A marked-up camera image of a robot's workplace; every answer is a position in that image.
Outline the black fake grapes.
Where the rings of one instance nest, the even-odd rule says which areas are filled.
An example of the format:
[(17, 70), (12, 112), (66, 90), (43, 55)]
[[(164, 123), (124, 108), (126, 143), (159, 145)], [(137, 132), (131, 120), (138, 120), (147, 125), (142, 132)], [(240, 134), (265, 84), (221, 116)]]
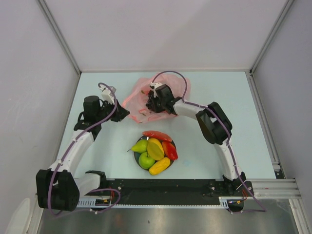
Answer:
[(150, 112), (156, 113), (157, 97), (154, 97), (154, 92), (152, 90), (150, 90), (148, 93), (148, 100), (145, 106), (148, 108)]

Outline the orange fake fruit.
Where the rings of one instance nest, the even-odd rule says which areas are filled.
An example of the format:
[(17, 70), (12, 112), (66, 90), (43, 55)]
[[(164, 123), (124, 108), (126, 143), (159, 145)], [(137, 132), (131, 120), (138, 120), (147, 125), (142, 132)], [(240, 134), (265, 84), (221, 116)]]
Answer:
[(155, 143), (152, 142), (148, 143), (147, 145), (147, 153), (152, 159), (156, 161), (164, 158), (163, 151)]

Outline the red fake fruit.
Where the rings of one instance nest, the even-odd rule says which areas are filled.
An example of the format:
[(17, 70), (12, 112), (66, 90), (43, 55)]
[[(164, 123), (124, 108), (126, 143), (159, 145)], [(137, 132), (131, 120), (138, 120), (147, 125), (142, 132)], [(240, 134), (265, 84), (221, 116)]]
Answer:
[(162, 148), (163, 148), (163, 151), (164, 151), (166, 157), (168, 157), (170, 160), (175, 161), (178, 159), (178, 154), (177, 154), (176, 148), (172, 143), (167, 142), (167, 141), (163, 141), (162, 142)]

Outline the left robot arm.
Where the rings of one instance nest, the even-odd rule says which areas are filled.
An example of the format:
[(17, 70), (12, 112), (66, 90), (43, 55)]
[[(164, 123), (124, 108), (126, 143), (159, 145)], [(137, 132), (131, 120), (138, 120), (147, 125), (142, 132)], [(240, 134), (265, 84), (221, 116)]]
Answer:
[(115, 95), (88, 96), (84, 98), (83, 111), (74, 126), (72, 141), (48, 169), (40, 169), (36, 175), (37, 198), (40, 208), (50, 211), (73, 211), (79, 199), (85, 195), (117, 193), (108, 188), (105, 172), (89, 170), (75, 178), (75, 172), (88, 148), (95, 142), (107, 121), (120, 122), (129, 111), (122, 108)]

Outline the green fake pear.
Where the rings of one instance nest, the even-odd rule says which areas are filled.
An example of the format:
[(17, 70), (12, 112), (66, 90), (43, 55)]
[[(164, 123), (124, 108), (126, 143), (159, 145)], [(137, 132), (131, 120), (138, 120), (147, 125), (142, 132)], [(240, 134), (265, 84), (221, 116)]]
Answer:
[(134, 146), (132, 146), (128, 151), (142, 154), (144, 152), (147, 152), (147, 145), (148, 145), (148, 141), (145, 139), (141, 139)]

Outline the yellow fake mango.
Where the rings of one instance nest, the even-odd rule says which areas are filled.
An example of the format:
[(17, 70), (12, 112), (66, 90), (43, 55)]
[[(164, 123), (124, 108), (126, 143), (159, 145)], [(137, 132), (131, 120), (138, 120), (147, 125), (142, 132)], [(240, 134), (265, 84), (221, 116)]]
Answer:
[(149, 173), (151, 175), (158, 175), (159, 173), (163, 172), (165, 169), (167, 169), (170, 166), (170, 159), (167, 157), (164, 157), (163, 159), (157, 161), (150, 169)]

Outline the yellow fake lemon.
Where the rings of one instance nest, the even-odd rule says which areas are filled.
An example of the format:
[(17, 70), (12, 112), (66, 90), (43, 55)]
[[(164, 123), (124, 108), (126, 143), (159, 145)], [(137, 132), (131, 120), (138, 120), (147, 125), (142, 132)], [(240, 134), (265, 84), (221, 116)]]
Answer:
[(156, 138), (150, 138), (150, 139), (148, 139), (148, 142), (149, 143), (154, 143), (156, 145), (161, 145), (161, 142), (158, 139), (156, 139)]

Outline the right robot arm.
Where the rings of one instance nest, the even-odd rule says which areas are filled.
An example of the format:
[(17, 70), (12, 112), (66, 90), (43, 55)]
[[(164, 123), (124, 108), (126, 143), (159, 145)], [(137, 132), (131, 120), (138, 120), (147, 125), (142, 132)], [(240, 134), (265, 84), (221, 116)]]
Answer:
[(171, 115), (185, 116), (195, 119), (204, 138), (214, 145), (223, 168), (225, 191), (229, 195), (248, 191), (246, 176), (240, 169), (232, 149), (232, 124), (220, 105), (212, 102), (202, 106), (188, 102), (182, 97), (174, 97), (171, 88), (160, 82), (150, 84), (151, 91), (146, 106), (149, 110), (160, 113), (162, 111)]

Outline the dark teal ceramic plate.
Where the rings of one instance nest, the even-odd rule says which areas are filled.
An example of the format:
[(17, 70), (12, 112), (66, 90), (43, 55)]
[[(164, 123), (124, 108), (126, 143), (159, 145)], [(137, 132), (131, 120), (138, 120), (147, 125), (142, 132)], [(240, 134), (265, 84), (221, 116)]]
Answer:
[[(147, 137), (147, 136), (142, 136), (141, 138), (139, 138), (138, 140), (137, 140), (137, 142), (139, 141), (139, 140), (141, 140), (141, 139), (145, 139), (145, 140), (147, 140), (148, 141), (148, 139), (150, 139), (149, 137)], [(158, 145), (158, 147), (163, 151), (163, 148), (162, 148), (162, 145)], [(140, 153), (135, 153), (134, 152), (134, 158), (135, 158), (135, 160), (136, 160), (136, 162), (137, 162), (137, 164), (139, 165), (139, 162), (138, 162), (138, 159), (139, 159), (139, 156), (140, 156), (141, 154)]]

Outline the green fake apple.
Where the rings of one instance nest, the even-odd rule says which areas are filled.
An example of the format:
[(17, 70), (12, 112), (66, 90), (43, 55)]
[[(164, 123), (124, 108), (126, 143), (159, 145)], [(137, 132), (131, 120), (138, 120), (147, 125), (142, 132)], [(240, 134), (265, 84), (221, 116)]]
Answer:
[(142, 169), (148, 170), (154, 165), (155, 160), (151, 158), (147, 152), (144, 152), (139, 156), (138, 162)]

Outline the fake watermelon slice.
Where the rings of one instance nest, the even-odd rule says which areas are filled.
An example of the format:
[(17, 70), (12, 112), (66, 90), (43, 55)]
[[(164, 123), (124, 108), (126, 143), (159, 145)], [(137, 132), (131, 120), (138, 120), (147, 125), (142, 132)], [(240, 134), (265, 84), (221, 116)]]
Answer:
[(163, 133), (163, 132), (159, 132), (159, 131), (155, 131), (155, 130), (148, 130), (148, 131), (142, 132), (142, 134), (146, 137), (156, 138), (160, 141), (172, 142), (171, 137), (169, 135)]

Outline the pink plastic bag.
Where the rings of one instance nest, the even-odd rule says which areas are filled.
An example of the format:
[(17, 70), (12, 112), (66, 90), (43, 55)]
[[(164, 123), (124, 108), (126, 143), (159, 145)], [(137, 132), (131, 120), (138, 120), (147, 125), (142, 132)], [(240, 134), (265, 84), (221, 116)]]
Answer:
[(191, 82), (188, 78), (182, 78), (179, 75), (165, 73), (155, 78), (140, 78), (132, 88), (131, 94), (123, 101), (122, 107), (130, 112), (129, 118), (136, 123), (148, 123), (152, 121), (174, 118), (173, 114), (168, 114), (165, 111), (155, 113), (146, 107), (148, 101), (148, 93), (151, 91), (150, 83), (153, 80), (162, 84), (167, 84), (175, 97), (190, 98)]

